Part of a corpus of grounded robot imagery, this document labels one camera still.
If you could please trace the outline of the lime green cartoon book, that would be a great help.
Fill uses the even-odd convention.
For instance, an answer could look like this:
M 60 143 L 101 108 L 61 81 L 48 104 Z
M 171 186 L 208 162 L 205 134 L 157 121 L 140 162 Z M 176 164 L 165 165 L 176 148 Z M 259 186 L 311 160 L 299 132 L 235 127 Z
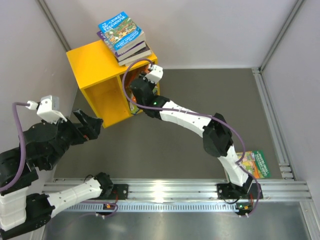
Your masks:
M 137 103 L 134 101 L 134 102 L 131 102 L 131 101 L 128 101 L 128 106 L 129 106 L 129 110 L 130 110 L 130 113 L 133 111 L 137 111 L 138 109 L 140 109 L 138 106 L 137 106 Z

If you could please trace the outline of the dark brown paperback book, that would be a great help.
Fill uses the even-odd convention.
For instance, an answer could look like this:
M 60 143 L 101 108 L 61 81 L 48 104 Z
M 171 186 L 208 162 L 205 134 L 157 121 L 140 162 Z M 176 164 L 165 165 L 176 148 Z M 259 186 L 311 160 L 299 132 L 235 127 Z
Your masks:
M 134 53 L 134 54 L 122 59 L 122 60 L 116 59 L 116 61 L 119 66 L 129 66 L 134 61 L 136 61 L 140 58 L 146 58 L 146 57 L 150 56 L 151 54 L 152 54 L 152 50 L 150 49 L 148 44 L 146 44 L 146 46 L 144 48 L 137 51 L 136 53 Z

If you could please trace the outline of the purple 52-storey treehouse book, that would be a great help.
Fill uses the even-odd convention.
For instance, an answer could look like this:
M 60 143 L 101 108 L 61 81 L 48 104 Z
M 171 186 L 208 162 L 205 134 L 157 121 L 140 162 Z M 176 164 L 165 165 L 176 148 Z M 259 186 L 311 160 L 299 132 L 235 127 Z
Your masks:
M 145 41 L 141 41 L 138 43 L 133 43 L 129 46 L 125 46 L 116 50 L 107 40 L 107 37 L 102 33 L 102 31 L 98 31 L 97 36 L 102 40 L 102 42 L 109 48 L 109 50 L 113 53 L 116 60 L 121 62 L 127 58 L 136 56 L 142 53 L 151 53 L 151 49 L 146 44 Z

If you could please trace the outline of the light blue 26-storey treehouse book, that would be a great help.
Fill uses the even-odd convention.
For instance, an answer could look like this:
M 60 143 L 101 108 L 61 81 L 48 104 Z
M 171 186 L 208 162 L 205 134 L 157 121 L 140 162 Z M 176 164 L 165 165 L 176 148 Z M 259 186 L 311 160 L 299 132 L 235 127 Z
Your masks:
M 145 32 L 124 11 L 100 23 L 98 27 L 116 50 L 146 41 Z

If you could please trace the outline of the dark green treehouse book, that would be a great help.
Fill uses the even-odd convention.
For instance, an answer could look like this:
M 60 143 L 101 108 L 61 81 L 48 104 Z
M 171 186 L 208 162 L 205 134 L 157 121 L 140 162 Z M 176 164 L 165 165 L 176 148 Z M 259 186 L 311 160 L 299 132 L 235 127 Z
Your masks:
M 246 151 L 241 166 L 257 179 L 267 179 L 271 173 L 262 150 Z

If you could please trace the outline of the blue 91-storey treehouse book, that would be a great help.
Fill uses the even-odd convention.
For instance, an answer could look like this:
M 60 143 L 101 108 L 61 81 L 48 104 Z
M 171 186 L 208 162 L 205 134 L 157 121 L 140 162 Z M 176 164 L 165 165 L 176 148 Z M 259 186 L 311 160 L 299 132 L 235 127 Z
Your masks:
M 131 112 L 131 114 L 133 115 L 133 116 L 136 116 L 137 114 L 139 114 L 139 113 L 141 113 L 141 112 L 143 112 L 141 109 L 138 109 L 137 111 L 135 111 L 135 112 Z

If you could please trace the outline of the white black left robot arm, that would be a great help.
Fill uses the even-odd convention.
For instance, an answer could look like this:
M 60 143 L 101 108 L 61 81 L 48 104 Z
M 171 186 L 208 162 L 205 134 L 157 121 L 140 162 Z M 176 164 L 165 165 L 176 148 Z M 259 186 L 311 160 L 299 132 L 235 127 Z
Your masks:
M 110 176 L 100 172 L 84 183 L 56 193 L 28 191 L 39 171 L 52 171 L 66 151 L 98 138 L 103 120 L 73 111 L 71 122 L 57 110 L 40 114 L 41 122 L 20 133 L 19 146 L 0 154 L 0 236 L 9 240 L 46 225 L 63 210 L 113 194 Z

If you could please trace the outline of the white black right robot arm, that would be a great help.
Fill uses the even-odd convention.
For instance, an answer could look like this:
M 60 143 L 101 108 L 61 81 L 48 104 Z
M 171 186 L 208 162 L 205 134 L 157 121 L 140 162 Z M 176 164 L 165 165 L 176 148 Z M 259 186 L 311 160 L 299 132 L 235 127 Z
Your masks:
M 261 185 L 243 166 L 245 154 L 237 155 L 233 141 L 233 135 L 237 132 L 227 124 L 225 118 L 219 113 L 207 115 L 184 108 L 169 98 L 156 94 L 156 84 L 157 79 L 150 74 L 141 74 L 134 79 L 129 88 L 135 97 L 135 104 L 148 117 L 179 125 L 201 137 L 205 152 L 220 161 L 228 176 L 228 183 L 217 186 L 219 198 L 261 199 Z

